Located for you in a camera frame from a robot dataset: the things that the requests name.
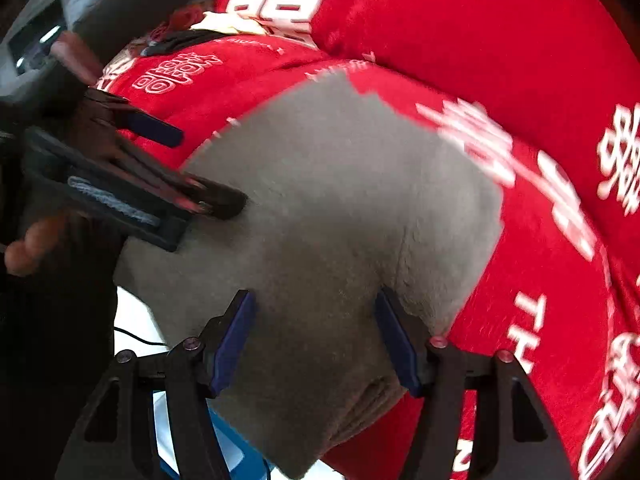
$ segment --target gray towel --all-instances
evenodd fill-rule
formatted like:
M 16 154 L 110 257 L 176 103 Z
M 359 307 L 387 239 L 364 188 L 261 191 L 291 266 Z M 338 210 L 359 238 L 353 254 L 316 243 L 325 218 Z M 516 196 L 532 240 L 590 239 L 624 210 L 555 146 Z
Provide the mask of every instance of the gray towel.
M 291 478 L 404 393 L 373 317 L 383 284 L 448 330 L 500 236 L 502 195 L 438 136 L 342 77 L 261 106 L 188 171 L 242 189 L 238 218 L 197 219 L 175 254 L 129 240 L 118 283 L 169 343 L 239 288 L 259 313 L 215 410 Z

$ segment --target gray cloth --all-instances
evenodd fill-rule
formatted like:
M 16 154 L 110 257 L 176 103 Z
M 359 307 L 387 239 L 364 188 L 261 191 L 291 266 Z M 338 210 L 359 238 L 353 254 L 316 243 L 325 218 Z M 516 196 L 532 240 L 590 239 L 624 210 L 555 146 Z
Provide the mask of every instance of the gray cloth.
M 259 312 L 215 410 L 290 478 L 402 396 L 373 317 L 383 284 L 447 330 L 500 236 L 502 195 L 438 136 L 342 77 L 257 109 L 188 171 L 244 190 L 169 254 L 130 239 L 116 272 L 171 344 L 239 288 Z

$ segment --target red fabric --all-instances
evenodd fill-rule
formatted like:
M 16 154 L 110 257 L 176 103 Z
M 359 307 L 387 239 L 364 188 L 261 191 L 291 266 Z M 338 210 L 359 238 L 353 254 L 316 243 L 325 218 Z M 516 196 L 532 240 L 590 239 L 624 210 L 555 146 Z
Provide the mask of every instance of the red fabric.
M 482 103 L 562 165 L 608 245 L 640 274 L 640 213 L 625 217 L 617 185 L 596 195 L 606 180 L 597 144 L 617 105 L 640 102 L 640 65 L 598 0 L 322 0 L 311 30 L 333 56 L 373 54 Z
M 469 156 L 502 184 L 502 237 L 449 338 L 460 348 L 485 354 L 498 348 L 516 351 L 518 333 L 534 338 L 538 345 L 523 348 L 522 362 L 532 365 L 530 377 L 574 468 L 586 472 L 584 478 L 592 478 L 602 465 L 597 451 L 612 446 L 610 441 L 599 441 L 605 434 L 600 431 L 604 406 L 628 407 L 629 392 L 638 388 L 635 377 L 625 376 L 624 384 L 630 389 L 623 399 L 611 381 L 620 379 L 623 367 L 618 362 L 606 369 L 612 342 L 620 341 L 625 333 L 638 332 L 638 291 L 622 262 L 607 256 L 599 234 L 572 200 L 572 192 L 567 191 L 570 184 L 552 160 L 483 119 L 478 108 L 469 108 L 447 94 L 368 62 L 331 59 L 274 37 L 237 36 L 170 56 L 121 60 L 108 68 L 99 86 L 185 131 L 185 142 L 173 150 L 136 139 L 149 153 L 177 168 L 204 140 L 232 135 L 234 119 L 242 121 L 255 106 L 293 85 L 311 84 L 335 72 L 347 73 L 357 91 L 376 92 L 397 113 L 423 124 L 426 135 L 436 130 L 458 142 L 464 140 Z M 468 127 L 477 126 L 476 133 L 490 140 L 491 146 L 498 140 L 504 143 L 502 149 L 487 150 L 485 144 L 475 144 L 449 128 L 442 118 L 452 113 L 461 114 L 458 119 L 467 120 Z M 469 113 L 477 116 L 470 119 Z M 564 218 L 570 219 L 568 226 L 562 223 Z M 545 312 L 536 326 L 535 316 L 522 307 L 522 298 L 535 303 L 542 296 Z M 510 333 L 514 327 L 515 335 Z M 632 364 L 635 348 L 627 354 L 625 363 Z M 607 392 L 612 400 L 603 404 Z M 471 400 L 465 408 L 456 457 L 460 470 L 468 465 L 465 440 L 472 438 Z M 419 410 L 419 401 L 403 399 L 325 460 L 350 480 L 394 480 Z M 604 422 L 623 434 L 632 413 L 633 409 L 620 420 Z M 592 419 L 600 425 L 592 428 Z M 585 448 L 591 437 L 593 443 Z M 592 461 L 595 467 L 589 468 Z

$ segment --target black cable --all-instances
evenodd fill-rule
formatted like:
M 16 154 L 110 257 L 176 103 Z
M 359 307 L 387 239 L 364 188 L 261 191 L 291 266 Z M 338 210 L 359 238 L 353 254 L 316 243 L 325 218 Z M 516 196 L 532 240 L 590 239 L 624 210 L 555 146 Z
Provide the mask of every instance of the black cable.
M 269 463 L 267 459 L 262 458 L 262 463 L 264 464 L 264 468 L 267 470 L 267 480 L 271 480 L 271 468 L 269 467 Z
M 123 334 L 127 334 L 129 337 L 132 337 L 133 339 L 137 339 L 138 341 L 140 341 L 141 343 L 144 343 L 145 345 L 152 345 L 152 346 L 167 346 L 166 343 L 153 343 L 151 341 L 147 341 L 145 339 L 142 339 L 141 337 L 138 337 L 135 334 L 132 334 L 131 332 L 129 332 L 128 330 L 124 330 L 123 328 L 118 328 L 117 326 L 114 326 L 113 329 L 116 332 L 122 332 Z

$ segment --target black cloth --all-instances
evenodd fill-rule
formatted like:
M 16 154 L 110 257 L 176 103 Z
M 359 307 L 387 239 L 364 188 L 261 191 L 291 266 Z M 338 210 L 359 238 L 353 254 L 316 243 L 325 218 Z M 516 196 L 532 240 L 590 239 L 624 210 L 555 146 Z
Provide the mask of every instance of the black cloth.
M 208 41 L 226 38 L 229 34 L 217 32 L 215 30 L 184 30 L 181 32 L 171 32 L 164 40 L 152 42 L 140 53 L 140 56 L 166 56 L 173 54 L 188 46 L 207 43 Z
M 28 278 L 0 268 L 0 477 L 49 480 L 113 358 L 122 236 L 78 218 Z

